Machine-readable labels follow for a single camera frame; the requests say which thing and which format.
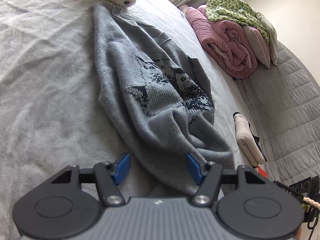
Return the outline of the orange book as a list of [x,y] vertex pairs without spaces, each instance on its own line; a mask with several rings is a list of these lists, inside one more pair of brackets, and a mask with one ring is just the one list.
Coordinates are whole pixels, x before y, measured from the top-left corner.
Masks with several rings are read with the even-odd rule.
[[258,166],[255,170],[264,178],[268,178],[267,172],[263,169],[263,167]]

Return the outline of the pink folded quilt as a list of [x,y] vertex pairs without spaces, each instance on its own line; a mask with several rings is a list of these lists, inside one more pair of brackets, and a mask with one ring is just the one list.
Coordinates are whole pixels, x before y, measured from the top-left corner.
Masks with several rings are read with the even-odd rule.
[[204,9],[185,11],[202,48],[232,78],[244,79],[257,67],[257,58],[242,27],[229,20],[210,21]]

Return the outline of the grey knitted cat sweater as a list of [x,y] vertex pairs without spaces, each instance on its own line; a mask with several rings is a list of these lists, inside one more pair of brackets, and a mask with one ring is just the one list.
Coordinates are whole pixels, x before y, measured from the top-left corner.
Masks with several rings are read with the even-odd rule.
[[214,126],[210,81],[198,59],[166,33],[119,7],[93,8],[99,100],[130,152],[161,183],[191,194],[189,153],[234,168]]

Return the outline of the grey quilted blanket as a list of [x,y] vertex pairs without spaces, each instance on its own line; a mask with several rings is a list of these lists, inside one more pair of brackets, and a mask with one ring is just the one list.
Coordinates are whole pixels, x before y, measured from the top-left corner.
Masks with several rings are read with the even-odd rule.
[[267,159],[271,180],[285,185],[319,175],[319,84],[304,64],[278,43],[277,65],[259,64],[236,80]]

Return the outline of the green patterned cloth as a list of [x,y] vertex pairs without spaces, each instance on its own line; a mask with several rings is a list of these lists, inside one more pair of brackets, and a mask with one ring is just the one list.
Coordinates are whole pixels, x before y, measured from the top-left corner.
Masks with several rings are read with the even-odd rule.
[[255,27],[269,45],[270,35],[257,19],[254,10],[242,0],[207,0],[205,13],[209,21],[228,20]]

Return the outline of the grey pillow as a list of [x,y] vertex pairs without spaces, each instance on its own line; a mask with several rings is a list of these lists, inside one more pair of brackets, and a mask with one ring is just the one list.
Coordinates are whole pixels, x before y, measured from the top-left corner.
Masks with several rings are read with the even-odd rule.
[[271,64],[277,65],[278,61],[278,40],[277,32],[273,25],[259,12],[256,13],[256,18],[260,21],[262,26],[266,29],[269,35],[269,40],[266,42],[259,32],[253,26],[243,26],[242,29],[253,49],[256,58],[268,69]]

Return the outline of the grey bed sheet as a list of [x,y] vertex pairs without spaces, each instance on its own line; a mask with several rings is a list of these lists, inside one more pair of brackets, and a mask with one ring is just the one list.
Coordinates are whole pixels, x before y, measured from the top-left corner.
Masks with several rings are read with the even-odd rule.
[[[1,0],[1,239],[18,239],[16,201],[67,165],[93,167],[129,152],[98,100],[93,5],[106,0]],[[249,165],[235,139],[233,113],[251,119],[233,79],[202,49],[168,0],[125,10],[165,32],[197,58],[211,83],[214,125]]]

